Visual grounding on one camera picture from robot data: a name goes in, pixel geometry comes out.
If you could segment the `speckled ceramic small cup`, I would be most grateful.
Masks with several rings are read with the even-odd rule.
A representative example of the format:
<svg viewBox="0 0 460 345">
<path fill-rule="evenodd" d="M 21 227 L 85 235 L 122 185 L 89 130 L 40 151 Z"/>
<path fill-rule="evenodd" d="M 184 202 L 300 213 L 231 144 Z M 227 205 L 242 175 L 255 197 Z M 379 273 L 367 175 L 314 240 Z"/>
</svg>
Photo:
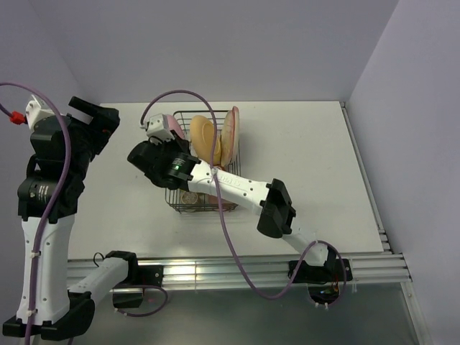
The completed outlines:
<svg viewBox="0 0 460 345">
<path fill-rule="evenodd" d="M 199 207 L 200 198 L 197 193 L 182 190 L 180 192 L 180 209 L 183 212 L 195 212 Z"/>
</svg>

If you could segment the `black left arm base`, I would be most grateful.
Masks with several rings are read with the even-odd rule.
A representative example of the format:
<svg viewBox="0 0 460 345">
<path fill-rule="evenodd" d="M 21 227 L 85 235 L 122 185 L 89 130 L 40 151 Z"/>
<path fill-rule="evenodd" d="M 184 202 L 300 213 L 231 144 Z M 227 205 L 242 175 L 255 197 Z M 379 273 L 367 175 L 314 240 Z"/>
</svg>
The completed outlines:
<svg viewBox="0 0 460 345">
<path fill-rule="evenodd" d="M 115 286 L 115 292 L 112 293 L 112 303 L 115 308 L 128 309 L 138 308 L 146 295 L 145 289 L 137 289 L 138 285 L 162 286 L 164 266 L 140 265 L 137 273 L 131 280 L 125 280 Z"/>
</svg>

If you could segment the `salmon pink cup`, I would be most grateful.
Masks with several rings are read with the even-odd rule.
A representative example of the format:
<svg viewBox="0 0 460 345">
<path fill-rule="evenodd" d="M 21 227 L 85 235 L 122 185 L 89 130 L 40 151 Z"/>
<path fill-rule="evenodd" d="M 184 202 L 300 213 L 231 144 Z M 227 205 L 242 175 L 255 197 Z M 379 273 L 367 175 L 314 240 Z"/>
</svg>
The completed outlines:
<svg viewBox="0 0 460 345">
<path fill-rule="evenodd" d="M 219 210 L 219 201 L 218 201 L 218 198 L 216 196 L 207 195 L 206 205 L 212 211 L 218 211 Z M 232 202 L 224 200 L 224 199 L 221 201 L 221 205 L 222 205 L 222 211 L 224 211 L 224 212 L 233 211 L 236 208 L 235 203 L 232 203 Z"/>
</svg>

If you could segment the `pink plastic plate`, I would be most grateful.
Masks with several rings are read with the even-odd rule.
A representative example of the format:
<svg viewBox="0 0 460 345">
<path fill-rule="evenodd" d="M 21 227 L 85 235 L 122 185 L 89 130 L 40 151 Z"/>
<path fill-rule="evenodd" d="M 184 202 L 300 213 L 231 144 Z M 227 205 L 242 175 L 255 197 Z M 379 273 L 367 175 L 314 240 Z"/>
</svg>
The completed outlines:
<svg viewBox="0 0 460 345">
<path fill-rule="evenodd" d="M 179 125 L 178 120 L 173 116 L 168 114 L 166 116 L 168 128 L 171 131 L 174 131 L 181 139 L 185 139 L 185 135 L 182 127 Z"/>
</svg>

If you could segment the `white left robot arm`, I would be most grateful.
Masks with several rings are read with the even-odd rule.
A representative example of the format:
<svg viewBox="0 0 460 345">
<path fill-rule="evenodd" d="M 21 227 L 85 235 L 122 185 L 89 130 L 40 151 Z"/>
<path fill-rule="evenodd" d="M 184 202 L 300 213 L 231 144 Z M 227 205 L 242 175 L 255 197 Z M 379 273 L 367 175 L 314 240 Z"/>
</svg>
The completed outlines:
<svg viewBox="0 0 460 345">
<path fill-rule="evenodd" d="M 77 97 L 69 104 L 91 120 L 57 115 L 36 100 L 26 109 L 34 152 L 17 191 L 25 245 L 24 283 L 16 314 L 2 326 L 7 337 L 29 341 L 37 335 L 62 341 L 80 336 L 112 288 L 131 287 L 140 278 L 134 253 L 112 251 L 87 277 L 68 284 L 70 234 L 88 167 L 120 123 L 116 109 Z"/>
</svg>

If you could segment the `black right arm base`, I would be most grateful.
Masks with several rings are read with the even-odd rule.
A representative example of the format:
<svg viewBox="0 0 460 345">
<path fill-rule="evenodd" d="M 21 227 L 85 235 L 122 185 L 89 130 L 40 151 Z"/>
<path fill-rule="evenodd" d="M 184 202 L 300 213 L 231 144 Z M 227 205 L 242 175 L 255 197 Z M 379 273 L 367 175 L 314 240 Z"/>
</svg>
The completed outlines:
<svg viewBox="0 0 460 345">
<path fill-rule="evenodd" d="M 344 259 L 345 270 L 342 270 L 341 261 L 335 259 L 332 262 L 326 263 L 324 266 L 311 266 L 303 261 L 298 269 L 293 282 L 295 284 L 308 283 L 315 285 L 324 285 L 333 281 L 353 280 L 351 265 L 349 260 Z"/>
</svg>

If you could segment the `orange plastic plate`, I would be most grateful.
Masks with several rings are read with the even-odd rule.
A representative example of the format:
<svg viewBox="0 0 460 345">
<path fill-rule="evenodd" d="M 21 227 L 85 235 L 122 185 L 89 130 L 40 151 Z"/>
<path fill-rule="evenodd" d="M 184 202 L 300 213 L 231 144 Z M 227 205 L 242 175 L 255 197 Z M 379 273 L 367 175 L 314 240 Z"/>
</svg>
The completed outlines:
<svg viewBox="0 0 460 345">
<path fill-rule="evenodd" d="M 196 115 L 192 118 L 190 122 L 190 141 L 197 157 L 207 163 L 211 162 L 211 149 L 215 134 L 216 144 L 214 147 L 213 164 L 220 165 L 221 141 L 219 132 L 215 130 L 213 123 L 206 117 Z"/>
</svg>

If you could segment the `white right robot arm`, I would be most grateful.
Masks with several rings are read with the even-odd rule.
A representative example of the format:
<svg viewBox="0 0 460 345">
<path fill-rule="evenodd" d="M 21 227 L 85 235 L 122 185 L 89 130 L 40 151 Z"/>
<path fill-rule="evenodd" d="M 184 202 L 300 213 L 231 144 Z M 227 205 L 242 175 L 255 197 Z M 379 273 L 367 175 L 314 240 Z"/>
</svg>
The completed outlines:
<svg viewBox="0 0 460 345">
<path fill-rule="evenodd" d="M 193 156 L 185 139 L 146 140 L 134 147 L 128 162 L 141 170 L 155 186 L 221 197 L 259 216 L 257 230 L 272 239 L 283 239 L 302 254 L 319 280 L 327 280 L 336 271 L 337 258 L 330 245 L 316 238 L 312 231 L 295 225 L 296 211 L 284 182 L 248 180 L 211 167 Z"/>
</svg>

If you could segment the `pink cream plate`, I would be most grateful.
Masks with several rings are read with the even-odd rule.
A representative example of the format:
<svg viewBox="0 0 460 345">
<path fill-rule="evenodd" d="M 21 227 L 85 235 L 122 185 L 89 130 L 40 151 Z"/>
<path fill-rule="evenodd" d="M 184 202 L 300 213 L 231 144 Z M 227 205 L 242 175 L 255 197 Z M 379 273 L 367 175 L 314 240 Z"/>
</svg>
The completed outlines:
<svg viewBox="0 0 460 345">
<path fill-rule="evenodd" d="M 232 109 L 226 114 L 224 125 L 221 130 L 221 165 L 227 166 L 233 162 L 232 151 L 234 143 L 234 119 Z"/>
<path fill-rule="evenodd" d="M 233 151 L 232 151 L 232 159 L 233 161 L 236 160 L 238 151 L 239 151 L 239 133 L 240 133 L 240 114 L 239 114 L 239 108 L 237 106 L 232 107 L 232 114 L 233 114 L 233 119 L 234 119 L 234 143 L 233 143 Z"/>
</svg>

